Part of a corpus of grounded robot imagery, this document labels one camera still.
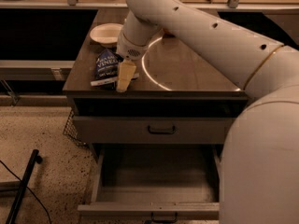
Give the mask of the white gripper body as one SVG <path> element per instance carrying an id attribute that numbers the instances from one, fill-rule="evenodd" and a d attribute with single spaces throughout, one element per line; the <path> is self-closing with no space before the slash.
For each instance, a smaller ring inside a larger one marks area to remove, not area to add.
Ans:
<path id="1" fill-rule="evenodd" d="M 148 44 L 135 45 L 125 37 L 124 33 L 120 33 L 117 41 L 116 53 L 123 59 L 137 61 L 144 56 L 148 47 Z"/>

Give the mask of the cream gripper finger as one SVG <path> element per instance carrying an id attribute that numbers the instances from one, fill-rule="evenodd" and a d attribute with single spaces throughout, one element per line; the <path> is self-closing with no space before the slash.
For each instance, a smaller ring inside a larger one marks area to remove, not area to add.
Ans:
<path id="1" fill-rule="evenodd" d="M 131 60 L 124 59 L 118 67 L 118 80 L 117 80 L 117 92 L 127 91 L 131 79 L 133 78 L 136 70 L 136 65 Z"/>

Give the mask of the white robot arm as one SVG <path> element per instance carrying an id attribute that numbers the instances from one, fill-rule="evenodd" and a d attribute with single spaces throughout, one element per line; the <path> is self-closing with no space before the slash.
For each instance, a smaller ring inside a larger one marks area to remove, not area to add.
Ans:
<path id="1" fill-rule="evenodd" d="M 122 57 L 164 28 L 252 100 L 221 153 L 220 224 L 299 224 L 299 51 L 179 0 L 126 3 Z"/>

